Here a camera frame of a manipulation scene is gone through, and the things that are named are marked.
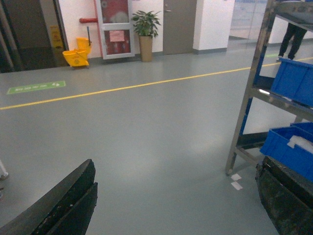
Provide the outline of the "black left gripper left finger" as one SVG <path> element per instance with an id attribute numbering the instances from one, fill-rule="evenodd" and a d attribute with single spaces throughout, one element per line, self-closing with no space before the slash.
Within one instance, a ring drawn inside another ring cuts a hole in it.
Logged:
<path id="1" fill-rule="evenodd" d="M 91 159 L 15 219 L 1 227 L 2 235 L 84 235 L 97 203 L 98 183 Z"/>

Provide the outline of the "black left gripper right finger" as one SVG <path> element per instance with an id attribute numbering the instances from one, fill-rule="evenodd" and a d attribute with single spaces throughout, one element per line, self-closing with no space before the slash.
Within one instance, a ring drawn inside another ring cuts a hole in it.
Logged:
<path id="1" fill-rule="evenodd" d="M 259 197 L 280 235 L 313 233 L 313 183 L 272 157 L 256 166 Z"/>

